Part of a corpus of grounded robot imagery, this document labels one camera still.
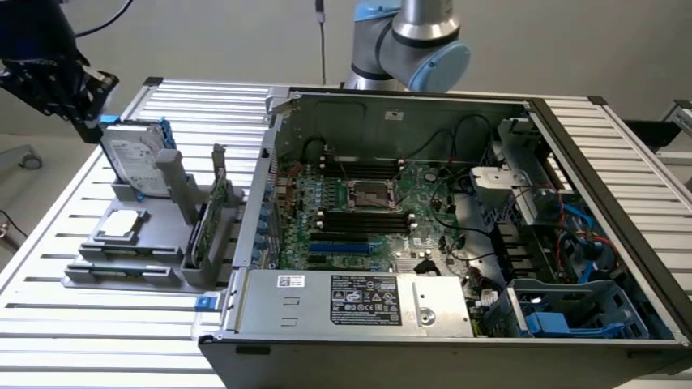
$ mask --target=blue cable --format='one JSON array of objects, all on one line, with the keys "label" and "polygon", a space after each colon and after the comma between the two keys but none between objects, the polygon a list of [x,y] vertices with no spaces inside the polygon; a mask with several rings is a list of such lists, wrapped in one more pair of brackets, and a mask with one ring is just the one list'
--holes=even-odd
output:
[{"label": "blue cable", "polygon": [[569,213],[572,213],[573,215],[577,215],[581,219],[584,219],[589,228],[593,229],[595,222],[593,222],[593,218],[591,216],[588,216],[584,212],[581,212],[579,209],[576,209],[575,207],[572,207],[568,204],[559,204],[557,206],[559,207],[561,206],[565,211],[569,211]]},{"label": "blue cable", "polygon": [[585,284],[588,282],[588,277],[592,274],[592,272],[593,272],[593,261],[587,261],[587,268],[584,269],[584,272],[581,273],[577,284]]}]

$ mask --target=warning label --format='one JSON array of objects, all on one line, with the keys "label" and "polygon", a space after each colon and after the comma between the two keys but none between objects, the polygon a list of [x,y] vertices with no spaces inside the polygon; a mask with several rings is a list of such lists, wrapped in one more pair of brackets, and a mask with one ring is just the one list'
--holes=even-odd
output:
[{"label": "warning label", "polygon": [[400,326],[397,277],[332,276],[329,319],[339,326]]}]

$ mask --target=black cable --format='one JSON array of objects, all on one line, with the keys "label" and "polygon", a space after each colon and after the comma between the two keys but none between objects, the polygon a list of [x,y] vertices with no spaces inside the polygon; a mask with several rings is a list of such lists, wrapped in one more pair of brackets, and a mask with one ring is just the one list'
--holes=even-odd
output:
[{"label": "black cable", "polygon": [[435,134],[432,134],[432,136],[431,136],[431,138],[427,140],[427,142],[423,143],[423,145],[421,145],[419,148],[416,148],[415,152],[412,152],[411,154],[408,154],[408,155],[404,157],[404,159],[405,159],[405,160],[411,159],[411,158],[412,158],[412,157],[413,157],[419,152],[421,152],[421,151],[425,149],[425,147],[428,147],[428,145],[431,144],[431,142],[435,140],[435,138],[437,137],[437,135],[440,135],[443,132],[447,132],[447,134],[448,134],[449,136],[452,136],[452,133],[449,132],[449,130],[447,130],[447,129],[444,129],[444,128],[443,128],[441,130],[435,131]]},{"label": "black cable", "polygon": [[324,54],[324,23],[320,23],[320,55],[323,58],[323,85],[327,85],[327,58]]},{"label": "black cable", "polygon": [[305,159],[305,153],[307,153],[307,147],[311,145],[312,142],[315,141],[319,141],[323,146],[327,144],[327,140],[324,139],[323,136],[320,135],[313,135],[311,137],[308,137],[308,139],[305,139],[305,142],[303,143],[303,150],[300,151],[300,159],[299,161],[301,163],[305,163],[307,162],[307,159]]},{"label": "black cable", "polygon": [[485,123],[485,127],[488,128],[488,137],[489,137],[488,141],[491,141],[493,138],[493,127],[489,124],[488,118],[479,113],[473,113],[471,115],[464,116],[459,120],[459,123],[456,123],[455,132],[452,133],[452,149],[449,151],[449,158],[456,158],[456,135],[459,134],[459,129],[461,127],[461,124],[464,124],[464,122],[472,118],[481,119],[481,121]]},{"label": "black cable", "polygon": [[452,254],[452,258],[455,258],[460,261],[471,262],[471,261],[476,261],[481,258],[489,257],[491,255],[495,255],[495,253],[487,253],[487,254],[479,255],[476,258],[459,258],[456,255]]},{"label": "black cable", "polygon": [[15,229],[20,232],[21,235],[24,235],[24,238],[28,238],[29,236],[27,235],[27,233],[24,232],[24,230],[17,226],[17,224],[15,223],[15,221],[12,220],[12,218],[9,217],[8,213],[5,211],[3,211],[0,209],[0,213],[3,213],[5,219],[8,220],[8,222],[13,225]]},{"label": "black cable", "polygon": [[132,6],[133,1],[135,0],[127,0],[123,5],[123,8],[120,8],[120,11],[112,16],[112,18],[105,23],[103,23],[99,27],[93,27],[87,31],[79,32],[77,34],[75,34],[75,37],[81,38],[87,35],[91,35],[95,32],[99,32],[100,30],[107,28],[111,24],[116,23],[116,21],[120,19],[120,16],[123,16],[123,14],[128,11],[129,6]]},{"label": "black cable", "polygon": [[437,213],[435,212],[435,208],[432,207],[432,200],[435,199],[435,196],[440,190],[440,188],[443,187],[443,185],[449,181],[449,179],[456,179],[464,172],[467,171],[467,169],[463,169],[455,176],[452,177],[448,177],[447,180],[443,180],[439,184],[437,184],[437,187],[435,188],[435,190],[432,191],[432,195],[431,195],[431,213],[432,213],[432,217],[435,218],[435,221],[441,224],[444,227],[447,227],[448,229],[455,229],[457,231],[473,231],[476,233],[480,233],[483,234],[485,237],[488,237],[488,239],[492,239],[489,233],[487,233],[485,231],[483,231],[481,229],[473,229],[471,227],[456,227],[455,225],[449,224],[449,223],[445,223],[444,221],[440,220],[440,218],[437,217]]},{"label": "black cable", "polygon": [[315,0],[315,12],[317,12],[317,23],[320,24],[320,55],[323,58],[323,85],[327,85],[327,65],[324,54],[324,0]]}]

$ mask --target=blue latch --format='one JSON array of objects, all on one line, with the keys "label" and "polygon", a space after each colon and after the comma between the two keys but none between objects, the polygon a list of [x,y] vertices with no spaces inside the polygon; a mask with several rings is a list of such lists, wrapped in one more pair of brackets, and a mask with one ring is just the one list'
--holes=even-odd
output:
[{"label": "blue latch", "polygon": [[120,117],[117,115],[100,115],[99,122],[101,124],[116,124],[120,122]]},{"label": "blue latch", "polygon": [[603,328],[569,328],[564,314],[533,312],[527,316],[529,332],[545,338],[604,338],[612,339],[625,329],[623,323],[612,323]]},{"label": "blue latch", "polygon": [[217,297],[200,296],[195,301],[195,312],[216,312]]}]

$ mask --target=blue tab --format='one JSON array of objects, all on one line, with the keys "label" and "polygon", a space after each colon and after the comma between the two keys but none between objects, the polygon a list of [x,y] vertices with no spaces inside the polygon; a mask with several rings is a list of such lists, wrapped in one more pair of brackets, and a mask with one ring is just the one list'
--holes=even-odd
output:
[{"label": "blue tab", "polygon": [[103,124],[116,124],[120,122],[120,117],[117,115],[100,115],[99,122]]},{"label": "blue tab", "polygon": [[216,297],[200,296],[195,301],[195,312],[216,312]]}]

